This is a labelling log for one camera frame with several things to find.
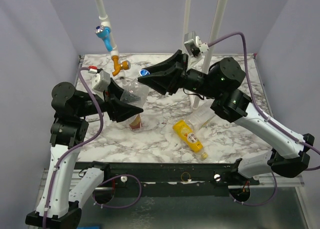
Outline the small clear plastic bottle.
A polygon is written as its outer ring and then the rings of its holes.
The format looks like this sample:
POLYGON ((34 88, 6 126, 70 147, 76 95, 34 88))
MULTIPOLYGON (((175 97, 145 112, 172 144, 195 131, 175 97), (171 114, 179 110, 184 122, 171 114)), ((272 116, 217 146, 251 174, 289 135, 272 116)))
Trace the small clear plastic bottle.
POLYGON ((132 106, 143 108, 147 100, 148 93, 149 87, 138 82, 138 79, 135 78, 124 88, 120 101, 132 106))

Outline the blue white bottle cap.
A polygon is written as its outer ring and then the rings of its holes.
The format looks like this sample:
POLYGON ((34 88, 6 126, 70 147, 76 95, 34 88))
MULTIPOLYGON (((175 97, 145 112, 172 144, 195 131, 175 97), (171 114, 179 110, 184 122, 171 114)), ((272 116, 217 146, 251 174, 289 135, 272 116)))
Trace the blue white bottle cap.
POLYGON ((149 72, 148 70, 146 70, 146 69, 141 69, 141 70, 139 71, 139 75, 140 75, 141 77, 143 77, 143 76, 148 76, 148 75, 150 75, 150 72, 149 72))

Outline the red gold labelled bottle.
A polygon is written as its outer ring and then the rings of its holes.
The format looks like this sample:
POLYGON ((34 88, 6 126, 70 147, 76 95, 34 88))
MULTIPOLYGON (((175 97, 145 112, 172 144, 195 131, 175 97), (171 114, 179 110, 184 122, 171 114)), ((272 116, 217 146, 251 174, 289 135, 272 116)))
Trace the red gold labelled bottle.
POLYGON ((129 128, 134 131, 142 127, 142 120, 140 114, 137 114, 134 120, 129 124, 129 128))

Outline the large clear plastic bottle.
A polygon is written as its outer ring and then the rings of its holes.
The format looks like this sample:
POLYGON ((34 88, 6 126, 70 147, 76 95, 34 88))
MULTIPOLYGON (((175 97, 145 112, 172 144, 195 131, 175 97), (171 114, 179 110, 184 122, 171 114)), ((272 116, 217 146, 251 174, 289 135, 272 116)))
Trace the large clear plastic bottle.
POLYGON ((210 122, 213 117, 215 117, 215 113, 210 107, 199 107, 185 119, 185 122, 196 132, 210 122))

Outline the yellow labelled bottle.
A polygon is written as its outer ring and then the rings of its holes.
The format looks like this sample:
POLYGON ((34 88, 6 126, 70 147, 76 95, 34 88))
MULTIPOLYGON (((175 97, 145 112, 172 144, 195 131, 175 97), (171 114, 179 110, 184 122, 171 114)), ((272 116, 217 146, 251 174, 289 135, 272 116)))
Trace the yellow labelled bottle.
POLYGON ((172 129, 201 160, 208 158, 208 154, 206 153, 203 144, 199 141, 191 127, 184 120, 180 120, 175 123, 172 126, 172 129))

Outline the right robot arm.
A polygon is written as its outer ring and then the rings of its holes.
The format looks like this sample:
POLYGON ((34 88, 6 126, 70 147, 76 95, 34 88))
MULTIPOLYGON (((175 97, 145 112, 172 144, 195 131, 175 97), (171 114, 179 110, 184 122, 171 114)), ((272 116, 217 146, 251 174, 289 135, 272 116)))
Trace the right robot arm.
POLYGON ((210 108, 218 117, 249 130, 272 147, 265 154, 238 159, 236 169, 230 172, 234 184, 241 185, 248 178, 271 172, 294 178, 307 170, 310 162, 307 152, 314 137, 298 134, 272 119, 252 96, 239 90, 246 73, 234 58, 226 57, 214 63, 208 73, 188 69, 188 59, 187 54, 178 50, 167 60, 147 67, 149 73, 137 80, 162 95, 184 89, 212 99, 210 108))

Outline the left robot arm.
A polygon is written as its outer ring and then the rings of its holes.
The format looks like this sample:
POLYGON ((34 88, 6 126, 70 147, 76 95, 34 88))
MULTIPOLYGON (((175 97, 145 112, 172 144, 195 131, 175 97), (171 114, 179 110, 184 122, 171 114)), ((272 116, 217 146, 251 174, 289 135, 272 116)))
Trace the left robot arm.
POLYGON ((89 127, 85 117, 97 114, 103 123, 103 113, 107 113, 119 123, 143 112, 140 107, 122 102, 123 92, 114 80, 107 83, 101 97, 89 89, 79 91, 69 82, 61 82, 52 89, 51 106, 55 114, 50 129, 50 164, 42 197, 36 209, 26 215, 26 225, 43 229, 77 228, 83 206, 95 188, 110 183, 110 167, 98 163, 70 188, 81 147, 97 138, 104 126, 100 124, 97 133, 85 139, 89 127))

